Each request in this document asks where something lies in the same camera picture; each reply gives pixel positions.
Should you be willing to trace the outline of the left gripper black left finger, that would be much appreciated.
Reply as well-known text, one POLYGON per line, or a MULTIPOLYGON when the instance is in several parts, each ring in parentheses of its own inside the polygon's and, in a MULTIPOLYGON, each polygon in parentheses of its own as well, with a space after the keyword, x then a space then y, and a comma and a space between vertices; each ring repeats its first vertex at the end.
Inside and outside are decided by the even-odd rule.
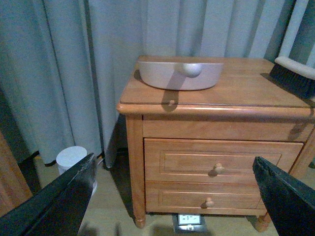
POLYGON ((26 202, 0 218, 2 236, 75 236, 93 192, 90 153, 26 202))

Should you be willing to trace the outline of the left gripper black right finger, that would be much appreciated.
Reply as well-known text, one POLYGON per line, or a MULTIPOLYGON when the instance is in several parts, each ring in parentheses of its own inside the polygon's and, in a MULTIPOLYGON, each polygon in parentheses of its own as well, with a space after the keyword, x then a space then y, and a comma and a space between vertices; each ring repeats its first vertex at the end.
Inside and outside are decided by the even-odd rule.
POLYGON ((313 236, 315 191, 263 157, 255 157, 252 169, 278 235, 313 236))

